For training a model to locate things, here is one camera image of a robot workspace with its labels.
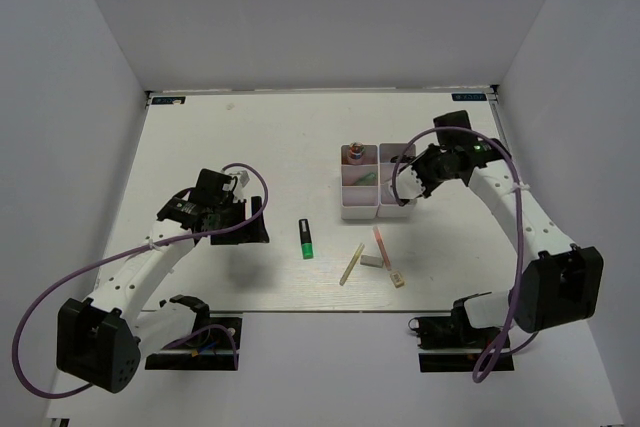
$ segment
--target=black marker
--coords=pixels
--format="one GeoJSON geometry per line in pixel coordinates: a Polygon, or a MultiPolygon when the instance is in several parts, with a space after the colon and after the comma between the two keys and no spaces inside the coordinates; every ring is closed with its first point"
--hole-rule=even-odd
{"type": "Polygon", "coordinates": [[[309,230],[309,221],[300,219],[298,221],[300,229],[300,245],[302,246],[302,258],[313,259],[313,244],[311,243],[311,231],[309,230]]]}

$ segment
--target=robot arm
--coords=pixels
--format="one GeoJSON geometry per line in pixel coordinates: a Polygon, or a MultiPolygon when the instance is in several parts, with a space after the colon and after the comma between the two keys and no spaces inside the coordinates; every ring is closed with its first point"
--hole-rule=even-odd
{"type": "MultiPolygon", "coordinates": [[[[163,245],[163,239],[232,227],[245,220],[242,187],[247,181],[246,172],[226,175],[203,169],[187,199],[176,195],[160,210],[144,241],[149,243],[148,251],[129,257],[82,302],[69,299],[58,313],[58,368],[120,392],[142,359],[207,325],[209,307],[195,297],[178,295],[161,301],[155,312],[141,311],[165,276],[198,242],[186,238],[163,245]]],[[[261,206],[260,197],[251,198],[252,214],[261,206]]],[[[212,244],[269,242],[262,215],[241,229],[210,239],[212,244]]]]}
{"type": "MultiPolygon", "coordinates": [[[[438,126],[470,129],[465,111],[434,119],[438,126]]],[[[438,133],[415,159],[403,159],[396,186],[403,200],[429,197],[443,182],[461,179],[487,205],[516,248],[515,189],[522,194],[524,273],[515,321],[526,332],[591,317],[603,260],[594,247],[580,248],[544,212],[525,186],[514,185],[507,163],[488,143],[467,133],[438,133]]],[[[502,326],[510,292],[475,295],[454,303],[452,319],[461,337],[474,329],[502,326]]]]}

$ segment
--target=marker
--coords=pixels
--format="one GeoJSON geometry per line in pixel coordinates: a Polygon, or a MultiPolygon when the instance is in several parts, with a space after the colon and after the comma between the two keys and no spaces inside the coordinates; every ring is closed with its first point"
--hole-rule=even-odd
{"type": "Polygon", "coordinates": [[[311,243],[311,231],[309,230],[309,221],[300,219],[298,221],[300,229],[300,245],[302,246],[302,258],[313,259],[313,244],[311,243]]]}

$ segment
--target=wall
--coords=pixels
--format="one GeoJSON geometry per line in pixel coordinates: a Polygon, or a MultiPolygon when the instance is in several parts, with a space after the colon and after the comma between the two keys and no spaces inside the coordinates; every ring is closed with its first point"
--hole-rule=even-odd
{"type": "Polygon", "coordinates": [[[628,426],[640,426],[639,79],[640,0],[547,0],[500,89],[527,181],[605,258],[590,326],[628,426]]]}
{"type": "Polygon", "coordinates": [[[148,90],[497,83],[544,0],[96,0],[148,90]]]}
{"type": "MultiPolygon", "coordinates": [[[[94,0],[0,0],[0,412],[41,425],[10,344],[29,303],[101,256],[144,118],[144,94],[94,0]]],[[[48,390],[61,289],[28,325],[25,371],[48,390]]]]}

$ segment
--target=blue label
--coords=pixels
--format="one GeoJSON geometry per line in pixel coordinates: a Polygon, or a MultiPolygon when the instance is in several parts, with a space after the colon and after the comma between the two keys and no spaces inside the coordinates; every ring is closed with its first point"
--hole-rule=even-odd
{"type": "Polygon", "coordinates": [[[466,92],[451,94],[451,98],[454,102],[483,102],[487,100],[487,96],[484,94],[470,94],[466,92]]]}
{"type": "Polygon", "coordinates": [[[154,97],[151,99],[151,105],[171,105],[184,104],[186,97],[154,97]]]}

